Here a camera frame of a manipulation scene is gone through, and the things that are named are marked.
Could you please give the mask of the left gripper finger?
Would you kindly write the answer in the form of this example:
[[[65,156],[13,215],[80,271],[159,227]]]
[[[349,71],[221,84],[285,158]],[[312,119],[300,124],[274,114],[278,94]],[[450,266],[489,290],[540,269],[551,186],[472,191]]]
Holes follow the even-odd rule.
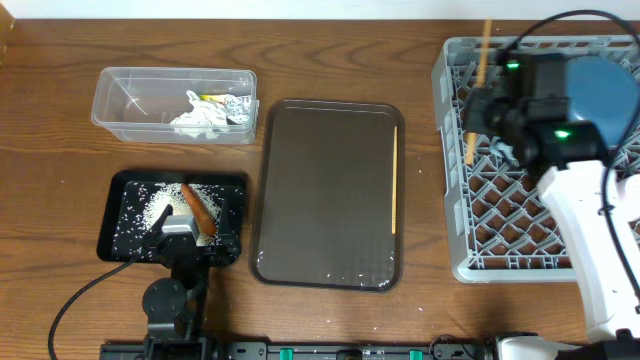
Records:
[[[216,254],[225,260],[236,260],[240,255],[240,240],[230,220],[230,200],[224,199],[220,212]]]
[[[173,214],[173,207],[171,205],[167,205],[164,210],[161,212],[159,218],[153,223],[151,226],[148,235],[151,237],[159,236],[162,233],[162,226],[166,219]]]

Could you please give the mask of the white rice pile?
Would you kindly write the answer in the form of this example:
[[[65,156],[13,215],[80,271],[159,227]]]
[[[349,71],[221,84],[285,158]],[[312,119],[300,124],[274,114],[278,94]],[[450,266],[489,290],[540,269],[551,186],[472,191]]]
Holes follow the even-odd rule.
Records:
[[[242,213],[245,191],[240,186],[189,184],[217,226],[221,225],[223,203],[228,200],[229,219]],[[174,215],[193,215],[179,183],[130,181],[124,187],[121,202],[116,207],[114,234],[111,236],[111,257],[126,261],[142,249],[145,235],[159,219],[167,205]]]

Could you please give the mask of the orange carrot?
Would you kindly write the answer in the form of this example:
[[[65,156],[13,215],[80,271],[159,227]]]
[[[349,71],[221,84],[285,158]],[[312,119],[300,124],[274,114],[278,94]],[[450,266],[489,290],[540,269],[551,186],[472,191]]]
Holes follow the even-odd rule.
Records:
[[[214,219],[197,194],[187,184],[181,185],[181,193],[192,211],[200,232],[209,237],[215,236],[217,227]]]

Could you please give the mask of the wooden chopstick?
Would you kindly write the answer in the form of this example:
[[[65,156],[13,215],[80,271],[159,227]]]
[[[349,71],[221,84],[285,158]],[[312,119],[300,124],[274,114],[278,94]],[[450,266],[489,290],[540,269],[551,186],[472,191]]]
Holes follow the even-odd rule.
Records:
[[[482,34],[482,44],[479,55],[479,64],[477,67],[477,77],[476,77],[476,88],[482,88],[486,83],[486,73],[487,73],[487,65],[488,65],[488,51],[489,51],[489,42],[491,37],[492,30],[492,19],[486,18],[483,25],[483,34]],[[474,156],[476,150],[476,139],[477,134],[468,131],[467,132],[467,153],[465,155],[465,163],[469,166],[474,164]]]
[[[391,233],[396,234],[397,228],[397,178],[398,178],[398,127],[394,127],[393,134],[393,166],[392,166],[392,212]]]

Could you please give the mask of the blue plate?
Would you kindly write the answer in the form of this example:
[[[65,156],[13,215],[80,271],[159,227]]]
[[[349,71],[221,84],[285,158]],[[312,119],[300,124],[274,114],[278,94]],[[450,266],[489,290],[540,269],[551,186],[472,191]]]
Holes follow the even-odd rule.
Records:
[[[588,121],[608,147],[617,145],[639,99],[639,84],[621,65],[598,56],[571,58],[565,69],[571,122]]]

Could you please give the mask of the white tissue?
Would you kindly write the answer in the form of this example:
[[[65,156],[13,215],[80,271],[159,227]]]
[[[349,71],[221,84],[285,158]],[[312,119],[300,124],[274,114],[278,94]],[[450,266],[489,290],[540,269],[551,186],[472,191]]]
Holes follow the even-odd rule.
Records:
[[[216,132],[228,131],[227,112],[223,105],[202,100],[191,90],[186,95],[193,109],[170,122],[176,133],[193,138],[203,135],[206,139],[213,139],[217,137]]]

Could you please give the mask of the green snack wrapper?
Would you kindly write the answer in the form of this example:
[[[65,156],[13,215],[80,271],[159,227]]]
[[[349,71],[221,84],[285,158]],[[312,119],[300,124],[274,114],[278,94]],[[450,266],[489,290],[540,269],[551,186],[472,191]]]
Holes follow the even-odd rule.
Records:
[[[209,103],[222,105],[225,110],[226,121],[231,125],[242,125],[249,121],[251,112],[251,97],[235,96],[232,94],[203,94],[200,99]]]

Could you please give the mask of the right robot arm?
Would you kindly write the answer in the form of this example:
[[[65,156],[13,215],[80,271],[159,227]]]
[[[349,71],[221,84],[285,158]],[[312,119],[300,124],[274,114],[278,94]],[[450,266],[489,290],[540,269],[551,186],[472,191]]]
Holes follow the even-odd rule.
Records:
[[[466,98],[466,131],[496,135],[535,179],[575,271],[588,344],[538,336],[498,338],[496,359],[636,359],[639,356],[639,247],[611,177],[597,127],[572,122],[562,98],[514,99],[475,88]]]

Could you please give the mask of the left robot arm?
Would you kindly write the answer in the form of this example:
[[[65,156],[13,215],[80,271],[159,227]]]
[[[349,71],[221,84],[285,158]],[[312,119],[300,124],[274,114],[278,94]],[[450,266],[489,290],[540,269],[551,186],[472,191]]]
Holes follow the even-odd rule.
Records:
[[[147,336],[142,359],[218,360],[226,349],[203,328],[209,273],[212,267],[233,264],[240,254],[239,237],[225,200],[216,236],[220,243],[199,247],[193,215],[175,215],[168,205],[143,238],[143,246],[156,255],[170,275],[146,289],[142,307],[147,316]]]

